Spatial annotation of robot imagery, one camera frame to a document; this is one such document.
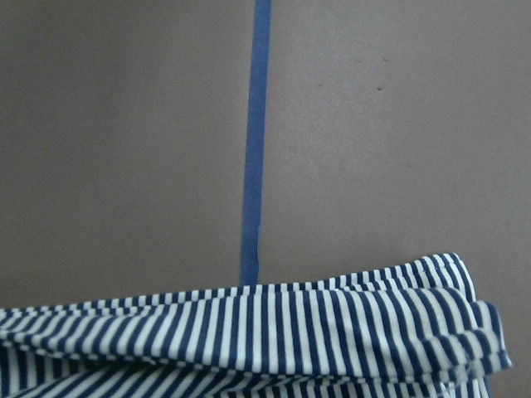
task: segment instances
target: navy blue stripe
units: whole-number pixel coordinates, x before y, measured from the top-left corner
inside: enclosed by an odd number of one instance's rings
[[[246,165],[241,218],[240,286],[258,282],[258,238],[261,221],[270,13],[270,0],[256,0],[247,110]]]

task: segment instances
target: striped fabric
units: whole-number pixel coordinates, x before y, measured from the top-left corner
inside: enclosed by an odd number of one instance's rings
[[[0,310],[1,397],[488,397],[499,316],[455,254],[318,282]]]

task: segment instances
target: blue line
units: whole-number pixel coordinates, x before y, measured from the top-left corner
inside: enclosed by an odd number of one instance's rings
[[[253,285],[258,282],[258,235],[261,219],[270,15],[271,0],[256,0],[241,215],[240,286]]]

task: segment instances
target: blue tape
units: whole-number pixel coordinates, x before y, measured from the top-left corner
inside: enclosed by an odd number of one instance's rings
[[[257,284],[260,268],[258,264],[258,237],[262,202],[270,15],[271,0],[256,0],[241,215],[240,286]]]

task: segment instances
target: folded cloth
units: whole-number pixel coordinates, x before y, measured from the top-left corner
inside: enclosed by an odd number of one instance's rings
[[[0,309],[1,397],[474,397],[511,367],[456,254],[317,282]]]

